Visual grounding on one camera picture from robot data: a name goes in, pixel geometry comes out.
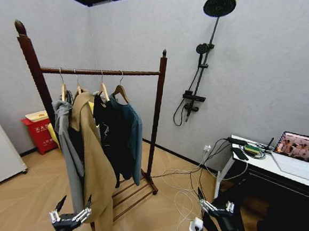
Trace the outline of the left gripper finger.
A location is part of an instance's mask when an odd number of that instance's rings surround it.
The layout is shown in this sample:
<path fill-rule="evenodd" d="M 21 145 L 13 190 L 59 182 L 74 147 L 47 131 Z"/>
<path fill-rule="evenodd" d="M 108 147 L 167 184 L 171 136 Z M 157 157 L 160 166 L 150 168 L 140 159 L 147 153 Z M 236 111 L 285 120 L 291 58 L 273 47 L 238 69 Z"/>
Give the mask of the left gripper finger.
<path fill-rule="evenodd" d="M 52 210 L 52 211 L 49 213 L 52 223 L 56 223 L 56 222 L 60 222 L 60 221 L 61 221 L 59 212 L 60 212 L 61 208 L 62 208 L 63 205 L 64 205 L 64 202 L 65 202 L 65 200 L 66 200 L 66 197 L 67 197 L 67 196 L 65 195 L 65 196 L 61 199 L 61 201 L 58 202 L 58 204 L 56 205 L 55 209 Z"/>
<path fill-rule="evenodd" d="M 92 214 L 92 210 L 91 210 L 91 204 L 92 204 L 92 195 L 90 195 L 85 208 L 78 213 L 77 215 L 73 216 L 72 218 L 72 222 L 82 222 L 84 223 L 87 218 Z"/>

